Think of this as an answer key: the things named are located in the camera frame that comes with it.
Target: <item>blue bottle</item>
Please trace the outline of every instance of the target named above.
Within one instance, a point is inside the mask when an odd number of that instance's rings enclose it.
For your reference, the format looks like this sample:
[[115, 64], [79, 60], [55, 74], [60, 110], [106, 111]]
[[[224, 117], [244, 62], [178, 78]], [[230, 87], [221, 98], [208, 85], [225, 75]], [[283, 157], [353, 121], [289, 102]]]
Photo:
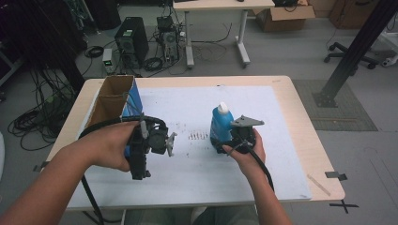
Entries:
[[230, 133], [232, 121], [234, 121], [234, 116], [229, 112], [226, 104], [220, 102], [220, 105], [213, 110], [210, 128], [210, 141], [217, 153], [225, 153], [222, 143], [232, 139]]

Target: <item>table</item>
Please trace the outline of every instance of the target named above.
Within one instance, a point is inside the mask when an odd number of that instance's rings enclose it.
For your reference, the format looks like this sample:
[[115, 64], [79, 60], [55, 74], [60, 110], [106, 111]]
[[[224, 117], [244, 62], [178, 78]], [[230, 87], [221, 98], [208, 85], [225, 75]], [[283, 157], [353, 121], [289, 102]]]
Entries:
[[[102, 82], [103, 79], [93, 79], [85, 82], [47, 160], [51, 160], [63, 146], [76, 140], [81, 123], [84, 121], [95, 93], [99, 90]], [[288, 77], [236, 76], [137, 79], [139, 87], [198, 87], [219, 84], [230, 86], [271, 86], [280, 104], [290, 137], [306, 175], [313, 195], [312, 201], [331, 201], [344, 198], [344, 190], [339, 180], [325, 176], [325, 172], [333, 172], [333, 167], [299, 99], [299, 95]]]
[[247, 0], [243, 2], [238, 2], [237, 0], [198, 0], [198, 1], [188, 1], [174, 3], [174, 9], [177, 11], [184, 11], [185, 13], [185, 29], [186, 29], [186, 46], [185, 51], [187, 55], [187, 66], [188, 68], [193, 68], [193, 52], [191, 45], [191, 29], [190, 29], [190, 11], [198, 10], [231, 10], [231, 9], [242, 9], [242, 14], [240, 18], [240, 29], [237, 39], [237, 47], [239, 49], [240, 55], [242, 57], [243, 66], [246, 67], [250, 64], [249, 55], [246, 52], [245, 46], [243, 44], [243, 35], [245, 33], [246, 19], [248, 15], [248, 9], [254, 8], [271, 8], [274, 7], [272, 0]]

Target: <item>forearm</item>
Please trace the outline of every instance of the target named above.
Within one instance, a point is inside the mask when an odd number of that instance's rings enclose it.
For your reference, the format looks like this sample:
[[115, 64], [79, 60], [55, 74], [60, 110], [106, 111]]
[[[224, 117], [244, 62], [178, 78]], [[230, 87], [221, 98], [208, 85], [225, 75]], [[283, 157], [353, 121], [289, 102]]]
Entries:
[[292, 224], [262, 172], [247, 176], [261, 225]]
[[90, 165], [85, 158], [73, 146], [61, 149], [0, 224], [57, 224]]

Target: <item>metal stand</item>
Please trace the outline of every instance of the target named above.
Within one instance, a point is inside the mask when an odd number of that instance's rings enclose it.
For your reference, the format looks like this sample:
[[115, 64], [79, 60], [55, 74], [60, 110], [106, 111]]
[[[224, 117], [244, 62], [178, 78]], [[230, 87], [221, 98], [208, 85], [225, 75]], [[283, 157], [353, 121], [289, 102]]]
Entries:
[[236, 39], [237, 39], [237, 47], [239, 48], [240, 56], [242, 56], [242, 61], [243, 61], [243, 67], [244, 68], [250, 64], [249, 55], [246, 52], [245, 45], [243, 44], [243, 35], [245, 34], [247, 17], [248, 17], [248, 10], [244, 9], [242, 11], [242, 17], [240, 19], [239, 36], [236, 37]]
[[379, 1], [322, 91], [314, 94], [314, 100], [318, 107], [336, 107], [334, 98], [337, 93], [397, 10], [397, 0]]
[[187, 45], [185, 46], [185, 53], [187, 54], [187, 67], [193, 68], [195, 65], [193, 62], [193, 52], [192, 52], [192, 43], [191, 43], [191, 29], [189, 20], [189, 11], [185, 11], [185, 35], [187, 38]]

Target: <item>white mat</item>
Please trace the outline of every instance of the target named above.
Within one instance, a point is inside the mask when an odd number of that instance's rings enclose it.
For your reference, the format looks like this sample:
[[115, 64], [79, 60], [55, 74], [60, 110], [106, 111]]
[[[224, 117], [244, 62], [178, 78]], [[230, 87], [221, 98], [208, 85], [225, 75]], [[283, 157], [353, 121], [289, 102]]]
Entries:
[[[146, 115], [159, 117], [176, 132], [174, 156], [147, 155], [152, 177], [131, 180], [130, 173], [92, 167], [86, 173], [99, 205], [149, 206], [250, 203], [253, 194], [231, 157], [217, 154], [209, 141], [211, 111], [225, 101], [235, 118], [263, 120], [266, 165], [280, 201], [311, 199], [279, 104], [269, 86], [140, 88]], [[90, 207], [81, 185], [69, 207]]]

